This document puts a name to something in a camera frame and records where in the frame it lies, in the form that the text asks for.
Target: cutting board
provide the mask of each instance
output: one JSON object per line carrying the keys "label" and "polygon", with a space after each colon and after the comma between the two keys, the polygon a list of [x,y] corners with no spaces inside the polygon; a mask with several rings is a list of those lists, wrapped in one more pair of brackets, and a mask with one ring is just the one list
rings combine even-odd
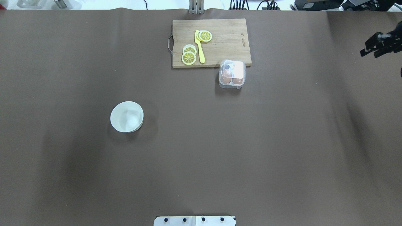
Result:
{"label": "cutting board", "polygon": [[[205,63],[201,64],[198,46],[194,42],[195,30],[212,33],[210,42],[201,42]],[[251,66],[250,46],[246,19],[182,20],[173,21],[173,61],[174,68],[219,67],[222,60],[240,60]],[[183,47],[193,44],[197,47],[197,60],[193,65],[181,61]]]}

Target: egg container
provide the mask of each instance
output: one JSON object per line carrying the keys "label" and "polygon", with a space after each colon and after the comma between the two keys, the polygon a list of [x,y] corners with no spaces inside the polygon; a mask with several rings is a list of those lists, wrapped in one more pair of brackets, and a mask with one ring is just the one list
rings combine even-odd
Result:
{"label": "egg container", "polygon": [[246,64],[238,60],[223,60],[218,74],[219,86],[240,89],[246,80]]}

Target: metal hinge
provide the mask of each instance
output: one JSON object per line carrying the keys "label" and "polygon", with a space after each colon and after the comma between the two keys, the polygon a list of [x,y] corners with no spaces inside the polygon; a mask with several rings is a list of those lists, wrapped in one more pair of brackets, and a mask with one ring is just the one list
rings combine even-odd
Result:
{"label": "metal hinge", "polygon": [[190,14],[204,14],[204,0],[190,0]]}

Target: white cup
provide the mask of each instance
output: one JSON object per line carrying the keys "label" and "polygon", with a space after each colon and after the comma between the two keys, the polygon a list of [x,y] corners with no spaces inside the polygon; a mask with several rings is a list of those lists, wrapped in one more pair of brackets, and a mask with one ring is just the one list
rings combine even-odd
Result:
{"label": "white cup", "polygon": [[122,133],[131,133],[139,129],[144,121],[144,111],[133,101],[121,102],[113,108],[110,114],[110,123],[115,130]]}

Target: lime slice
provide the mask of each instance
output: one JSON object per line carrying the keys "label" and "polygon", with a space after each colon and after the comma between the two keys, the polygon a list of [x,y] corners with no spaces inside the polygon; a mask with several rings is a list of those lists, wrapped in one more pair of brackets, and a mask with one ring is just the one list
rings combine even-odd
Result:
{"label": "lime slice", "polygon": [[185,46],[183,47],[183,54],[184,54],[185,52],[193,52],[194,54],[197,54],[197,49],[195,48],[194,45],[188,44],[188,45],[185,45]]}
{"label": "lime slice", "polygon": [[200,41],[209,42],[212,39],[212,34],[209,31],[199,31],[197,37]]}
{"label": "lime slice", "polygon": [[195,60],[196,60],[196,57],[195,57],[195,53],[193,53],[193,52],[185,52],[181,56],[181,61],[183,61],[183,63],[185,65],[194,64]]}

